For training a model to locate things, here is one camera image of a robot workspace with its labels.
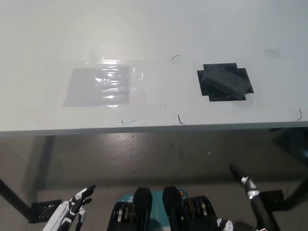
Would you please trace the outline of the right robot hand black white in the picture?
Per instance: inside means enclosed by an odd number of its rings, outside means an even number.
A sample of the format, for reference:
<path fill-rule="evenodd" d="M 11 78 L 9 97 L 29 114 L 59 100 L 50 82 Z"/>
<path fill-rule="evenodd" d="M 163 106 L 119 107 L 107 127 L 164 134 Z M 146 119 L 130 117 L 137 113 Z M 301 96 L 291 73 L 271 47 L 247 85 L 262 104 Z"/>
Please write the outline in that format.
<path fill-rule="evenodd" d="M 230 171 L 234 179 L 244 188 L 245 194 L 250 201 L 251 208 L 257 220 L 256 226 L 251 226 L 243 222 L 216 219 L 216 227 L 218 231 L 279 231 L 273 214 L 267 210 L 261 197 L 261 192 L 250 179 L 250 177 L 239 167 L 234 164 L 229 165 Z"/>

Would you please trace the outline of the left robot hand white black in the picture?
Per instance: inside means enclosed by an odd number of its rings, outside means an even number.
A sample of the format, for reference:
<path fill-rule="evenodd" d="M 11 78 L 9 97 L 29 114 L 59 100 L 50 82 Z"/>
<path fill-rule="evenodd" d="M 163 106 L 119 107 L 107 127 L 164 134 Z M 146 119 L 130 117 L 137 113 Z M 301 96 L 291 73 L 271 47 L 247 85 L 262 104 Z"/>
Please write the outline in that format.
<path fill-rule="evenodd" d="M 94 193 L 96 185 L 91 185 L 77 192 L 68 201 L 62 202 L 55 210 L 43 231 L 68 231 L 75 218 L 77 218 L 76 231 L 79 231 L 86 217 L 85 205 L 90 203 L 90 196 Z"/>

